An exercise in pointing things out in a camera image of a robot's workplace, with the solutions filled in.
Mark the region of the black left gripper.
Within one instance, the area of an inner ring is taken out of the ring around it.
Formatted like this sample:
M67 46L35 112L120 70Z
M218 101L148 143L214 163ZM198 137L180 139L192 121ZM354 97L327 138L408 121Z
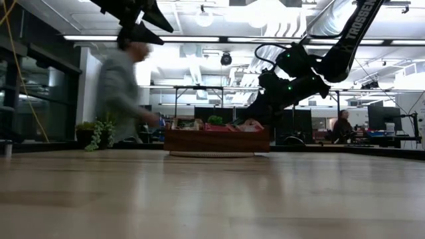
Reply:
M145 27L143 23L134 23L143 12L142 19L169 33L173 27L160 11L156 0L90 0L99 6L102 14L109 13L124 26L118 33L118 43L144 42L164 45L164 41Z

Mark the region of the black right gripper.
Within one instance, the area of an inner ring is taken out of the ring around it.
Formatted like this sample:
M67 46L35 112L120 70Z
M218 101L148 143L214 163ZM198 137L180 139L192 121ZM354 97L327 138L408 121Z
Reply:
M326 98L331 88L321 76L313 72L288 80L278 77L275 72L266 71L258 79L264 92L259 92L246 108L245 114L248 117L277 116L278 106L286 108L315 94Z

